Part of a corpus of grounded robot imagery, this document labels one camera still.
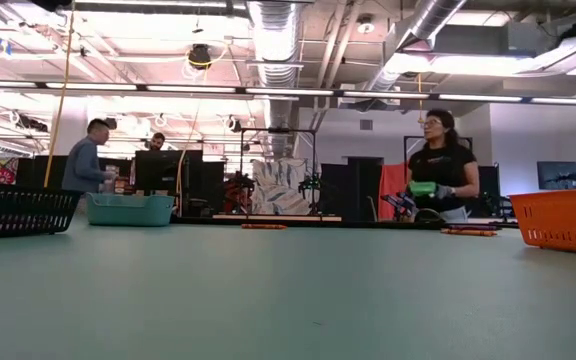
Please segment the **white leaf-patterned cloth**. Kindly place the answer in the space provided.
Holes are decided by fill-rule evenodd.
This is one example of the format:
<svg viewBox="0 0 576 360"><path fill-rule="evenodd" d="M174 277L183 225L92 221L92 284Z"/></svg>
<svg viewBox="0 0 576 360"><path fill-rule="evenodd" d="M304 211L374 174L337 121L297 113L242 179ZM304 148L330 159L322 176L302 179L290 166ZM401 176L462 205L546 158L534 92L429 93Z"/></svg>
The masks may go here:
<svg viewBox="0 0 576 360"><path fill-rule="evenodd" d="M312 193L319 199L319 191L300 190L299 185L311 175L308 159L282 158L276 162L252 162L254 190L251 195L252 213L261 215L308 215L311 213Z"/></svg>

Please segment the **black partition panel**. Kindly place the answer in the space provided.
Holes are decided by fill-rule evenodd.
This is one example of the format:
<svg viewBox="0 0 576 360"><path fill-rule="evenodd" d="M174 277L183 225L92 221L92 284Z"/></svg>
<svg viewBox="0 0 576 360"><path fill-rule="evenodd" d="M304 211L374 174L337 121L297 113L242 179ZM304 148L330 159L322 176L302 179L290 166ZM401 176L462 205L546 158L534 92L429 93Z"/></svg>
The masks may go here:
<svg viewBox="0 0 576 360"><path fill-rule="evenodd" d="M202 196L212 203L220 204L224 192L224 162L202 164Z"/></svg>
<svg viewBox="0 0 576 360"><path fill-rule="evenodd" d="M496 214L500 195L499 168L497 166L479 167L480 194L477 205L477 215L492 217Z"/></svg>
<svg viewBox="0 0 576 360"><path fill-rule="evenodd" d="M346 164L323 164L320 209L346 222L373 222L382 158L350 157Z"/></svg>
<svg viewBox="0 0 576 360"><path fill-rule="evenodd" d="M36 156L34 158L19 158L15 183L23 187L42 188L48 165L48 156ZM48 187L60 189L67 162L67 156L52 157L49 173Z"/></svg>

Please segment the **orange hanging cloth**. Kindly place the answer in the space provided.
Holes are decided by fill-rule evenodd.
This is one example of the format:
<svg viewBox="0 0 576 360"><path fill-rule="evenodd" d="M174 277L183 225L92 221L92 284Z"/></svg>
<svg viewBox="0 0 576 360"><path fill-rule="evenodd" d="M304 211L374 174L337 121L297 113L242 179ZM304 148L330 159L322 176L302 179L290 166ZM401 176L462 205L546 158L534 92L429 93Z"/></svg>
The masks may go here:
<svg viewBox="0 0 576 360"><path fill-rule="evenodd" d="M381 178L379 183L377 212L381 221L392 220L394 214L393 207L380 200L381 195L404 192L407 185L407 177L404 171L407 169L405 163L395 165L383 165L381 168Z"/></svg>

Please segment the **green plastic container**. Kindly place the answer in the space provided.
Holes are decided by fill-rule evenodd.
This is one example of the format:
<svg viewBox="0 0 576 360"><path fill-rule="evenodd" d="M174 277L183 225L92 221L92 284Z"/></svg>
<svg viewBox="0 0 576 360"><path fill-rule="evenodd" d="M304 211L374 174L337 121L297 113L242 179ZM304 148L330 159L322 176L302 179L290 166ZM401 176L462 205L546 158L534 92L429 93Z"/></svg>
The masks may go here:
<svg viewBox="0 0 576 360"><path fill-rule="evenodd" d="M408 191L414 197L434 197L437 191L437 184L435 182L411 181L408 184Z"/></svg>

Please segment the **teal plastic basket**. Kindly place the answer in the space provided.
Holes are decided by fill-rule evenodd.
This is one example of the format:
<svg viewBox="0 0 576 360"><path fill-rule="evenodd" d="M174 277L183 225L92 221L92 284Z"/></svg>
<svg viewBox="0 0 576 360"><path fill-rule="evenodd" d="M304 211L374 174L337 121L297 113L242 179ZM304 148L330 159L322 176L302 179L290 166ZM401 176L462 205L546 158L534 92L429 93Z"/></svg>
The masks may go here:
<svg viewBox="0 0 576 360"><path fill-rule="evenodd" d="M85 198L89 224L101 226L167 226L174 205L174 198L164 195L87 193Z"/></svg>

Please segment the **teal table mat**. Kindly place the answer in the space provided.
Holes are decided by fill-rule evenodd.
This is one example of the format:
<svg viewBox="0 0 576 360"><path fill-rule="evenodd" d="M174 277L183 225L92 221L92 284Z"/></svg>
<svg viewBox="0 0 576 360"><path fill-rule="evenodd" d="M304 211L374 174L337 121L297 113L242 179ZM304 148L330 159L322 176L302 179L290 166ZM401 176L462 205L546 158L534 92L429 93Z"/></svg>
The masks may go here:
<svg viewBox="0 0 576 360"><path fill-rule="evenodd" d="M576 254L436 231L0 239L0 360L576 360Z"/></svg>

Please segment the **black ceiling spotlight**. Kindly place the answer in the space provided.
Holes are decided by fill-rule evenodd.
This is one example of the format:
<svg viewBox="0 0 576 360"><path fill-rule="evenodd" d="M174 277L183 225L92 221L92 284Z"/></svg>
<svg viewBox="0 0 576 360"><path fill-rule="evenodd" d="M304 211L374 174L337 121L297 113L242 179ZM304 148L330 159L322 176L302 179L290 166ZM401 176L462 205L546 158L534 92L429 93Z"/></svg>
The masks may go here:
<svg viewBox="0 0 576 360"><path fill-rule="evenodd" d="M48 133L48 126L43 122L37 121L26 115L20 114L16 126L22 129L33 130L42 133Z"/></svg>

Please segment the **black plastic basket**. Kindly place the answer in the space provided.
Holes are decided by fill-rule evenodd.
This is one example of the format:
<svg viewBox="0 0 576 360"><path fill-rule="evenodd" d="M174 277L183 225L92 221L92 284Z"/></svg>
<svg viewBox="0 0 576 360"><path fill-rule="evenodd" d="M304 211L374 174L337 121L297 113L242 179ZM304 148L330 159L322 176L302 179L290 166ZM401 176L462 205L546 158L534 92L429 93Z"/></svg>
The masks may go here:
<svg viewBox="0 0 576 360"><path fill-rule="evenodd" d="M0 184L0 238L65 232L81 193Z"/></svg>

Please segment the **orange plastic basket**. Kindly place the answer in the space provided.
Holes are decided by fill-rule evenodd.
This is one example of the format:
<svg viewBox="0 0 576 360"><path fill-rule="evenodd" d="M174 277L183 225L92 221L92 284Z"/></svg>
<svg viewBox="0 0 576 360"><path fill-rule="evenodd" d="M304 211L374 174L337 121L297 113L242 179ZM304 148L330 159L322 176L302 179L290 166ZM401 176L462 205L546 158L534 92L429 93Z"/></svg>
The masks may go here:
<svg viewBox="0 0 576 360"><path fill-rule="evenodd" d="M511 195L524 243L576 253L576 190Z"/></svg>

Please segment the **silver round ceiling duct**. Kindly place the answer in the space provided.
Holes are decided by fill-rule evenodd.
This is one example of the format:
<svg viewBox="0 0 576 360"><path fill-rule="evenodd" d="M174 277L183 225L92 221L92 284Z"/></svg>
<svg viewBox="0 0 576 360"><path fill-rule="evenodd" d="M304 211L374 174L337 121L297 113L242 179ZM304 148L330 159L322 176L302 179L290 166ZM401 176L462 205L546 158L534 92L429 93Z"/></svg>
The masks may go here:
<svg viewBox="0 0 576 360"><path fill-rule="evenodd" d="M303 5L282 1L251 1L247 8L252 22L253 43L261 87L295 88L297 86L299 22ZM266 127L290 126L292 101L266 100ZM269 136L269 147L276 159L292 154L289 137Z"/></svg>
<svg viewBox="0 0 576 360"><path fill-rule="evenodd" d="M467 1L419 0L411 16L390 26L380 68L363 90L390 92L400 77L426 72L436 36Z"/></svg>

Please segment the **grey rectangular air duct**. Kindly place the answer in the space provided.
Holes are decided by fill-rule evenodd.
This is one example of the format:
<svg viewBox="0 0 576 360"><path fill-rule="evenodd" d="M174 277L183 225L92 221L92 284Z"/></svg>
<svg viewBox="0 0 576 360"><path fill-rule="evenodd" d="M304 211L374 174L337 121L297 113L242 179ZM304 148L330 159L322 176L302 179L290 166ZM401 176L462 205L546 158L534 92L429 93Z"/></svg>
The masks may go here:
<svg viewBox="0 0 576 360"><path fill-rule="evenodd" d="M447 25L435 37L433 51L453 55L533 57L547 47L548 39L533 24Z"/></svg>

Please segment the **dark wall screen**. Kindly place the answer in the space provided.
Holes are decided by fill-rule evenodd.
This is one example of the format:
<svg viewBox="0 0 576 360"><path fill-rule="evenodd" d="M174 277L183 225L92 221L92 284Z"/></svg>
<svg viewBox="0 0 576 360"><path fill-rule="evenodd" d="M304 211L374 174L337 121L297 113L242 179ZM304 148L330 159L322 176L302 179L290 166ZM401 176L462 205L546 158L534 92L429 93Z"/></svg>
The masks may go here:
<svg viewBox="0 0 576 360"><path fill-rule="evenodd" d="M543 190L543 182L559 173L576 173L576 161L539 161L537 163L539 189Z"/></svg>

